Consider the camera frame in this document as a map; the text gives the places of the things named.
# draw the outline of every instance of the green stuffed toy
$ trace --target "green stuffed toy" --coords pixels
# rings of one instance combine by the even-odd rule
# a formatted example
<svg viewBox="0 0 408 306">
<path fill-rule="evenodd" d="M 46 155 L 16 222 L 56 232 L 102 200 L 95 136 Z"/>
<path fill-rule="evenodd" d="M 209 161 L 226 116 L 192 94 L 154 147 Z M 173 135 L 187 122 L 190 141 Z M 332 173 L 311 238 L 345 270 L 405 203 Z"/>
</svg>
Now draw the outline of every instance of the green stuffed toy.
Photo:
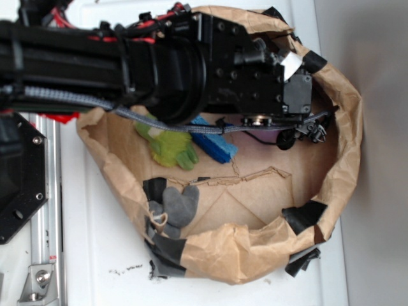
<svg viewBox="0 0 408 306">
<path fill-rule="evenodd" d="M 151 114 L 147 117 L 156 119 Z M 194 164 L 198 163 L 189 133 L 165 131 L 140 122 L 135 122 L 135 129 L 150 143 L 153 159 L 162 166 L 179 165 L 182 169 L 192 170 Z"/>
</svg>

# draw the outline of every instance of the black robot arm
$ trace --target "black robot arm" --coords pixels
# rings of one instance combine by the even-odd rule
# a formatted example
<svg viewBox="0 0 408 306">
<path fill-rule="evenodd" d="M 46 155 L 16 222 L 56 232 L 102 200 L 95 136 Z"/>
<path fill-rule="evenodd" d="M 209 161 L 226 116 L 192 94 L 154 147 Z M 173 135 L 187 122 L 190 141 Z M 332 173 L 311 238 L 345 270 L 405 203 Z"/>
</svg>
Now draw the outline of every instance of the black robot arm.
<svg viewBox="0 0 408 306">
<path fill-rule="evenodd" d="M 310 75 L 301 67 L 285 81 L 280 57 L 243 26 L 179 3 L 157 20 L 141 18 L 91 31 L 0 22 L 0 108 L 80 110 L 24 95 L 31 86 L 145 105 L 168 124 L 200 112 L 240 113 L 261 126 L 310 115 Z"/>
</svg>

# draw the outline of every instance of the paper bag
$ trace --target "paper bag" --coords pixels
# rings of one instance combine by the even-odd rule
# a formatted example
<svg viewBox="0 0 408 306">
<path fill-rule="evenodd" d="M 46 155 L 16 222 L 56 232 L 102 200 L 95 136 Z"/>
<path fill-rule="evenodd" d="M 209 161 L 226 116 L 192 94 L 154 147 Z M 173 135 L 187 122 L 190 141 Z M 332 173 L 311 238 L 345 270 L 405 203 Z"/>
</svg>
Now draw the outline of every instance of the paper bag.
<svg viewBox="0 0 408 306">
<path fill-rule="evenodd" d="M 339 107 L 327 141 L 296 142 L 281 151 L 244 133 L 232 133 L 225 135 L 238 147 L 231 163 L 219 164 L 195 147 L 200 162 L 193 171 L 184 171 L 159 166 L 130 120 L 101 109 L 78 119 L 78 134 L 145 239 L 160 273 L 242 284 L 330 238 L 356 186 L 361 97 L 338 70 L 301 45 L 279 18 L 217 6 L 195 10 L 241 23 L 250 34 L 260 33 L 279 48 L 300 54 L 316 83 L 312 111 Z M 182 229 L 181 239 L 172 240 L 162 232 L 166 214 L 157 220 L 149 212 L 143 182 L 157 177 L 179 190 L 189 184 L 200 190 L 197 214 Z"/>
</svg>

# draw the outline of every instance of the gray braided cable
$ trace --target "gray braided cable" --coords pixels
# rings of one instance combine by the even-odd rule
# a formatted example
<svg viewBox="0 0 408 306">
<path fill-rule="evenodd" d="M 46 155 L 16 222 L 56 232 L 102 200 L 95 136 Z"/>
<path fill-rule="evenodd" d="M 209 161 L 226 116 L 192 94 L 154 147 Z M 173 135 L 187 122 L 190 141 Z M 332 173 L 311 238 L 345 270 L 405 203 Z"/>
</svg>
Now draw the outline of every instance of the gray braided cable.
<svg viewBox="0 0 408 306">
<path fill-rule="evenodd" d="M 10 85 L 4 86 L 3 92 L 11 94 L 13 92 L 13 87 Z M 143 124 L 147 124 L 149 126 L 158 129 L 163 129 L 166 131 L 200 133 L 200 134 L 223 134 L 238 131 L 257 131 L 257 130 L 283 131 L 285 129 L 292 129 L 295 127 L 294 125 L 283 126 L 280 124 L 272 124 L 271 126 L 226 126 L 224 128 L 215 126 L 194 126 L 194 125 L 169 126 L 164 122 L 154 120 L 146 116 L 140 115 L 138 113 L 135 113 L 124 106 L 119 106 L 115 108 L 115 103 L 111 101 L 99 99 L 97 97 L 89 96 L 86 94 L 77 94 L 74 92 L 33 86 L 24 87 L 24 94 L 29 98 L 58 101 L 61 103 L 76 104 L 86 107 L 101 107 L 107 112 L 112 111 L 113 113 L 116 113 L 121 117 L 135 120 Z M 317 115 L 308 117 L 307 119 L 305 119 L 305 122 L 310 122 L 329 114 L 330 112 L 324 111 L 318 113 Z"/>
</svg>

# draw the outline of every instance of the blue sponge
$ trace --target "blue sponge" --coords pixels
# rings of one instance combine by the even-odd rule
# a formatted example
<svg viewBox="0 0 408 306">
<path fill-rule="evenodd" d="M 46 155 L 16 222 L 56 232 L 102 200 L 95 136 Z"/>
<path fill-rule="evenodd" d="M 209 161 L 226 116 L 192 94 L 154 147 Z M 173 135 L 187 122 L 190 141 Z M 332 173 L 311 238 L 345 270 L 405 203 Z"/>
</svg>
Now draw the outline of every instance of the blue sponge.
<svg viewBox="0 0 408 306">
<path fill-rule="evenodd" d="M 192 124 L 206 125 L 209 123 L 201 116 L 197 116 Z M 238 148 L 228 143 L 221 135 L 191 133 L 193 141 L 209 156 L 221 164 L 228 163 L 238 152 Z"/>
</svg>

